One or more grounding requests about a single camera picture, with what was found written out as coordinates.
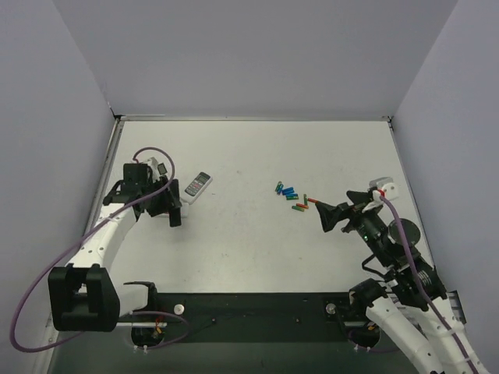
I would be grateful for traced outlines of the blue battery upper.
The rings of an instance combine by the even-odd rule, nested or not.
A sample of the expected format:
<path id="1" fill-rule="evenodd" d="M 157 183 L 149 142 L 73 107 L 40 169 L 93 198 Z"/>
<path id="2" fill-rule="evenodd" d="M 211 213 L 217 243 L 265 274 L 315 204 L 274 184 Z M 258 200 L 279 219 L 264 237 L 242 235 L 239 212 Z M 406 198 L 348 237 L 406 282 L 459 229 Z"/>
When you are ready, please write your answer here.
<path id="1" fill-rule="evenodd" d="M 282 193 L 282 194 L 284 194 L 284 195 L 287 195 L 287 194 L 289 194 L 289 193 L 294 193 L 294 188 L 293 188 L 293 187 L 291 187 L 291 188 L 283 189 L 283 190 L 281 191 L 281 193 Z"/>

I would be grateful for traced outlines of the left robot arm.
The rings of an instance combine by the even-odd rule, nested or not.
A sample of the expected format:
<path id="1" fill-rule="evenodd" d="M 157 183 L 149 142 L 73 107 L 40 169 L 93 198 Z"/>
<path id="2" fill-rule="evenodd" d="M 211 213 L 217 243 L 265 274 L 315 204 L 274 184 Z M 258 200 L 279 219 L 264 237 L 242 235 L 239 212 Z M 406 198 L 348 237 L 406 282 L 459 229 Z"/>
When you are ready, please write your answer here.
<path id="1" fill-rule="evenodd" d="M 169 179 L 164 164 L 150 158 L 123 166 L 103 200 L 99 218 L 78 252 L 48 275 L 51 313 L 58 331 L 111 332 L 119 318 L 134 312 L 151 320 L 160 310 L 150 281 L 113 283 L 109 270 L 128 232 L 143 213 L 165 215 L 172 228 L 182 224 L 179 182 Z"/>

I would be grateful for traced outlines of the red and white remote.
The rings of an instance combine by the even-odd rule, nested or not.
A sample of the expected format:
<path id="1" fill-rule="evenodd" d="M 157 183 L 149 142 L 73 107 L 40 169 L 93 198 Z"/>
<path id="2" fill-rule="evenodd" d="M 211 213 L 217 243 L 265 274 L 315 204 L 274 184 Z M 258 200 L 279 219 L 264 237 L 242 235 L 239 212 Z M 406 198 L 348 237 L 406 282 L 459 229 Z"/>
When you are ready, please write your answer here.
<path id="1" fill-rule="evenodd" d="M 181 218 L 188 217 L 188 215 L 189 215 L 189 204 L 188 203 L 182 204 L 181 209 L 180 209 L 180 213 L 181 213 Z"/>

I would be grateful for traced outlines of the grey and white remote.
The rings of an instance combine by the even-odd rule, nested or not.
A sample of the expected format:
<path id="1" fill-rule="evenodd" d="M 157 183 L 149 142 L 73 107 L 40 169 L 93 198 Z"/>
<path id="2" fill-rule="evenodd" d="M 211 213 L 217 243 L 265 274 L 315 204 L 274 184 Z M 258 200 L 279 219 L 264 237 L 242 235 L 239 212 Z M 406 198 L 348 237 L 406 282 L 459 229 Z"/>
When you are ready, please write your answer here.
<path id="1" fill-rule="evenodd" d="M 211 184 L 213 178 L 201 171 L 184 189 L 182 201 L 192 205 Z"/>

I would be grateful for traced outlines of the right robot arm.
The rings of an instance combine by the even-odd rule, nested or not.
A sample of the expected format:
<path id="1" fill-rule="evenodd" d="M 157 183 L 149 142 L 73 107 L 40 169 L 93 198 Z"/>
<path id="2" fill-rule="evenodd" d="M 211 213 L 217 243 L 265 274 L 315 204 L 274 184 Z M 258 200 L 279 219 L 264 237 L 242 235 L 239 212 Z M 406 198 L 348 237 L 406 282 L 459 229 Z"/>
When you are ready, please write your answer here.
<path id="1" fill-rule="evenodd" d="M 436 269 L 416 248 L 418 226 L 398 215 L 382 189 L 347 196 L 336 206 L 315 203 L 323 230 L 344 221 L 342 232 L 356 232 L 386 270 L 380 280 L 349 290 L 350 307 L 388 335 L 420 373 L 486 373 Z"/>

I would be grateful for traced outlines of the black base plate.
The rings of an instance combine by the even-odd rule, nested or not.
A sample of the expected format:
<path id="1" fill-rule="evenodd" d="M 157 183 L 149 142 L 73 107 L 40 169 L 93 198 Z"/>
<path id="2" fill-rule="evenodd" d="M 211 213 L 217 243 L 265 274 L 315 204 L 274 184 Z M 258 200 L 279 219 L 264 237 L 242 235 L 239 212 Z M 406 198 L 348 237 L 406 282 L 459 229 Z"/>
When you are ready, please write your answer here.
<path id="1" fill-rule="evenodd" d="M 380 328 L 345 292 L 157 295 L 155 314 L 123 316 L 138 345 L 183 343 L 329 343 L 375 345 Z"/>

